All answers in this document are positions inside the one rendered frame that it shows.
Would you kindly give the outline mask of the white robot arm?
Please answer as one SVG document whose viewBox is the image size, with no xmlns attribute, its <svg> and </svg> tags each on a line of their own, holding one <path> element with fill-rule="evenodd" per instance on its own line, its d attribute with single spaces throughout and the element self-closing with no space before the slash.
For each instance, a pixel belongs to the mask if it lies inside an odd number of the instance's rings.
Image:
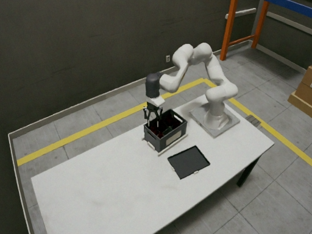
<svg viewBox="0 0 312 234">
<path fill-rule="evenodd" d="M 207 90 L 205 94 L 211 105 L 206 116 L 204 116 L 204 124 L 209 129 L 221 130 L 229 122 L 227 114 L 224 113 L 225 104 L 222 101 L 235 97 L 238 94 L 238 88 L 224 76 L 210 45 L 201 43 L 193 49 L 190 44 L 185 44 L 174 53 L 172 62 L 176 68 L 180 68 L 175 77 L 161 72 L 152 73 L 146 77 L 147 102 L 156 107 L 163 105 L 165 100 L 161 97 L 159 89 L 171 94 L 177 92 L 188 70 L 188 62 L 192 65 L 204 62 L 209 80 L 218 86 Z"/>
</svg>

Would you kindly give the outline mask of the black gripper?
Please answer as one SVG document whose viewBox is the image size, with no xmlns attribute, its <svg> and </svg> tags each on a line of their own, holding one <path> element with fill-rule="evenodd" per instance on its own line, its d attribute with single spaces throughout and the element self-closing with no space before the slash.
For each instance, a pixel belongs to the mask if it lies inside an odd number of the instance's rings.
<svg viewBox="0 0 312 234">
<path fill-rule="evenodd" d="M 146 110 L 147 110 L 147 109 L 149 110 L 148 116 L 147 116 L 147 114 L 146 114 Z M 160 117 L 159 117 L 158 112 L 157 112 L 158 109 L 159 109 L 159 111 L 160 111 Z M 148 126 L 149 126 L 149 124 L 150 124 L 149 117 L 150 117 L 151 112 L 154 112 L 154 113 L 155 113 L 155 115 L 156 115 L 156 117 L 157 117 L 157 127 L 158 127 L 159 120 L 161 120 L 161 117 L 162 117 L 163 107 L 162 107 L 162 108 L 156 107 L 155 105 L 153 105 L 153 104 L 147 102 L 147 107 L 143 107 L 143 111 L 144 111 L 144 118 L 147 119 Z"/>
</svg>

